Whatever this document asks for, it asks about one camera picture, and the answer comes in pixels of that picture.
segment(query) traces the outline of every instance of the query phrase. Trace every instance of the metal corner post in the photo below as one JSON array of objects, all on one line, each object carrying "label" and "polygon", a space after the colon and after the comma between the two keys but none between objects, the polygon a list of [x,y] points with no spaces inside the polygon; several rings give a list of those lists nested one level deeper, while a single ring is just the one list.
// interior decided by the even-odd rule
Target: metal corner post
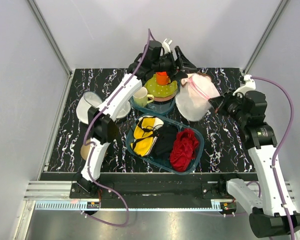
[{"label": "metal corner post", "polygon": [[50,46],[52,47],[56,57],[60,61],[60,64],[61,64],[62,68],[64,69],[65,73],[69,77],[71,75],[72,70],[70,69],[65,57],[61,53],[61,51],[60,51],[53,35],[52,35],[52,33],[51,33],[51,31],[50,31],[50,29],[49,29],[43,15],[42,15],[42,13],[41,13],[41,11],[40,11],[37,3],[36,3],[36,1],[35,0],[25,0],[25,1],[28,3],[28,5],[29,5],[33,15],[35,16],[38,24],[40,25],[46,39],[48,40]]},{"label": "metal corner post", "polygon": [[245,74],[247,74],[249,72],[249,70],[251,69],[252,65],[254,64],[256,58],[258,57],[261,49],[263,48],[263,46],[265,45],[270,33],[273,31],[276,23],[278,22],[280,16],[282,15],[282,13],[284,12],[286,6],[288,5],[288,3],[290,2],[290,0],[281,0],[278,7],[276,8],[270,22],[268,23],[268,25],[266,26],[258,44],[256,45],[249,61],[247,62],[245,68],[243,69],[243,72]]}]

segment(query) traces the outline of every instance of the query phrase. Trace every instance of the table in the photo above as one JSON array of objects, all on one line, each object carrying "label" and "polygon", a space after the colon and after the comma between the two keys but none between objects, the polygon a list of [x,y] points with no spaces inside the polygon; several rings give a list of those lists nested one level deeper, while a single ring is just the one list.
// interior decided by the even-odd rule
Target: table
[{"label": "table", "polygon": [[[236,89],[243,80],[239,68],[199,68],[211,76],[222,94],[229,88]],[[105,100],[117,87],[126,73],[123,68],[76,69],[67,96],[65,108],[50,157],[48,172],[79,172],[85,165],[80,155],[87,126],[76,115],[76,107],[86,91],[97,93]],[[165,172],[137,157],[126,148],[125,140],[130,126],[142,112],[132,109],[129,115],[116,122],[119,134],[108,147],[101,172],[105,173],[162,173]],[[252,160],[246,155],[236,123],[229,118],[209,111],[199,122],[189,122],[181,116],[176,106],[166,117],[189,125],[202,133],[205,144],[196,173],[254,172]]]}]

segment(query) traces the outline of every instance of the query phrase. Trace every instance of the mug handle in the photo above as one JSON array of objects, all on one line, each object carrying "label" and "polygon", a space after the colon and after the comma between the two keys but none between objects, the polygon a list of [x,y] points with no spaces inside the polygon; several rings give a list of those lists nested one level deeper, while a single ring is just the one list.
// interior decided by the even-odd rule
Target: mug handle
[{"label": "mug handle", "polygon": [[146,104],[152,103],[155,100],[155,96],[153,96],[152,94],[147,94],[146,97],[147,99],[150,99],[146,101]]}]

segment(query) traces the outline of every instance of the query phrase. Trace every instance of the cup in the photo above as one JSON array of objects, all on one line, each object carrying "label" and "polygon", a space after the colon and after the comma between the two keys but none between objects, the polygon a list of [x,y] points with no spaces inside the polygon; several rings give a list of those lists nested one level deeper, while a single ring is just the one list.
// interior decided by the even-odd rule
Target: cup
[{"label": "cup", "polygon": [[167,85],[170,83],[170,78],[168,77],[167,73],[165,71],[163,72],[156,72],[155,73],[156,82],[159,85]]},{"label": "cup", "polygon": [[133,95],[133,100],[135,104],[140,107],[145,107],[147,104],[152,103],[155,100],[155,96],[148,94],[148,90],[143,86]]}]

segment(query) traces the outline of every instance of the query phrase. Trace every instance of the orange cup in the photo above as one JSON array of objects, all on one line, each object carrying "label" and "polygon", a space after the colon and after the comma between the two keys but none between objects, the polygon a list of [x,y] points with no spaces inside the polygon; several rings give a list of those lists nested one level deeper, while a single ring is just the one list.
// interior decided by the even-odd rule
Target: orange cup
[{"label": "orange cup", "polygon": [[168,83],[170,83],[170,79],[165,71],[156,72],[155,77],[156,77],[156,82],[159,85],[167,85]]}]

